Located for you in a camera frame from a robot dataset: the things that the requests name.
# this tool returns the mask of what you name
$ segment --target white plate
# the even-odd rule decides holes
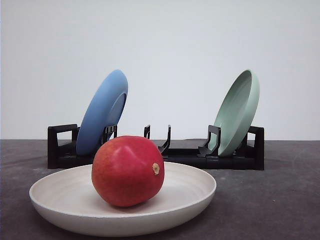
[[[29,195],[37,212],[50,223],[79,234],[126,237],[151,234],[183,224],[201,213],[217,187],[207,172],[165,162],[161,190],[132,207],[105,202],[91,182],[92,165],[62,170],[32,185]]]

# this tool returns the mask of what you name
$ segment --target white wall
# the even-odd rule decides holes
[[[250,68],[265,138],[320,140],[319,13],[318,0],[2,0],[1,138],[80,125],[114,69],[129,83],[119,135],[205,138]]]

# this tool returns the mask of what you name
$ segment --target green plate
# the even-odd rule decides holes
[[[221,128],[219,156],[231,155],[246,136],[257,110],[259,94],[259,81],[251,70],[241,73],[232,84],[214,121],[214,125]],[[208,148],[212,150],[216,141],[212,137]]]

